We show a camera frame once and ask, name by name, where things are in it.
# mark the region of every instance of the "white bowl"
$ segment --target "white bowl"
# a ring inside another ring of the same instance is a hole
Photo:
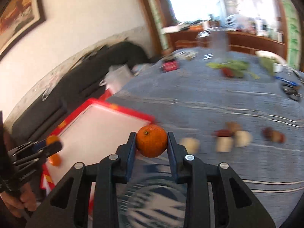
[[[283,68],[284,66],[287,65],[286,61],[280,57],[279,55],[277,54],[274,54],[270,51],[264,51],[264,50],[258,50],[255,52],[255,54],[258,56],[258,57],[261,57],[261,56],[265,56],[265,57],[274,57],[276,60],[278,60],[279,63],[274,63],[273,64],[273,71],[275,73],[280,73],[283,71]]]

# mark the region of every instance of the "sofa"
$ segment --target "sofa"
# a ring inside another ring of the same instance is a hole
[[[18,145],[45,139],[84,101],[104,93],[105,86],[99,83],[110,66],[127,64],[132,69],[136,64],[151,62],[140,46],[128,41],[102,47],[65,74],[46,100],[42,101],[41,95],[32,103],[14,122],[12,137]]]

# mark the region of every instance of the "human hand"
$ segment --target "human hand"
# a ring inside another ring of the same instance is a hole
[[[27,208],[27,210],[29,210],[30,212],[34,212],[36,211],[37,208],[36,197],[29,183],[24,184],[21,187],[20,191],[21,191],[20,200],[9,195],[6,192],[2,192],[0,194],[8,210],[17,218],[21,218],[19,209]]]

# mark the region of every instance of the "blue pen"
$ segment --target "blue pen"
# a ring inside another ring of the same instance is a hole
[[[288,80],[283,79],[283,78],[278,77],[278,76],[275,76],[275,78],[278,79],[278,80],[284,81],[284,82],[286,82],[287,84],[289,84],[289,85],[291,85],[291,86],[294,86],[294,87],[297,87],[297,86],[299,85],[299,84],[297,84],[297,83],[295,83],[295,82],[288,81]]]

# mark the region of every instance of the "metal screw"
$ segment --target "metal screw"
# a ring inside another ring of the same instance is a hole
[[[227,164],[227,163],[221,163],[220,165],[219,165],[222,169],[228,169],[229,168],[229,165]]]
[[[186,155],[185,159],[188,161],[192,161],[192,160],[194,160],[194,156],[191,154],[188,154],[188,155]]]
[[[76,163],[75,165],[74,165],[74,167],[75,167],[75,169],[81,169],[82,167],[83,167],[83,163],[81,163],[81,162],[78,162],[78,163]]]
[[[118,155],[117,155],[117,154],[111,154],[111,155],[109,156],[109,159],[110,159],[110,160],[116,160],[116,159],[118,159]]]

